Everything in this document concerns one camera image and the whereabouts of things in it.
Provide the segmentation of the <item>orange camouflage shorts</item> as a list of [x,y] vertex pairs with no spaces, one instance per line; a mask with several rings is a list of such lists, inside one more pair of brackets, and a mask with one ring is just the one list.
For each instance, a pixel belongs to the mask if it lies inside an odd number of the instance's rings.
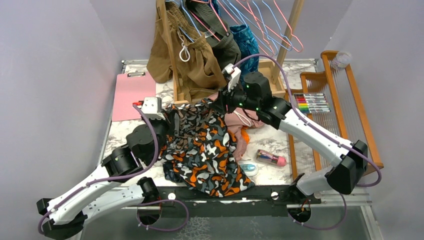
[[181,117],[179,134],[168,135],[162,147],[160,159],[179,162],[191,169],[186,181],[191,190],[198,190],[212,197],[228,197],[238,194],[255,183],[244,173],[228,150],[220,145],[218,134],[212,133],[211,99],[196,104],[177,106],[170,103],[163,110],[178,109]]

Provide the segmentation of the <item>dark leaf print shorts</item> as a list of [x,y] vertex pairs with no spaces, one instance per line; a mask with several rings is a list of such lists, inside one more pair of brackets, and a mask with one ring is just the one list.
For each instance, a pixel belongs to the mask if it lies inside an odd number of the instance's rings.
[[189,188],[192,187],[190,182],[186,181],[187,174],[192,170],[181,162],[166,161],[162,164],[164,177],[173,183],[184,183]]

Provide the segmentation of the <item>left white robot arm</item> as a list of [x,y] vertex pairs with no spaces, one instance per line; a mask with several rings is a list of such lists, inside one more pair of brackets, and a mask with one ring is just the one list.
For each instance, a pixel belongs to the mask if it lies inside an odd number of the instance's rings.
[[172,110],[142,110],[144,123],[126,136],[76,186],[56,198],[37,201],[42,216],[38,232],[53,240],[67,240],[93,220],[136,204],[160,203],[160,194],[151,177],[142,177],[160,156],[167,137],[179,130],[179,116]]

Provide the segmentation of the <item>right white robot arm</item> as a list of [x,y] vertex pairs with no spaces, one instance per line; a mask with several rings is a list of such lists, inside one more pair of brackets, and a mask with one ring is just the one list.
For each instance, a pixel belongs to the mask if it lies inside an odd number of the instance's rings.
[[316,192],[352,193],[367,170],[366,143],[361,140],[353,143],[333,134],[284,98],[273,96],[268,79],[258,71],[244,77],[245,90],[238,86],[241,72],[237,67],[229,66],[222,73],[227,85],[218,91],[210,104],[212,109],[223,114],[237,108],[254,111],[259,121],[301,140],[330,163],[327,168],[300,174],[290,184],[287,198],[300,204]]

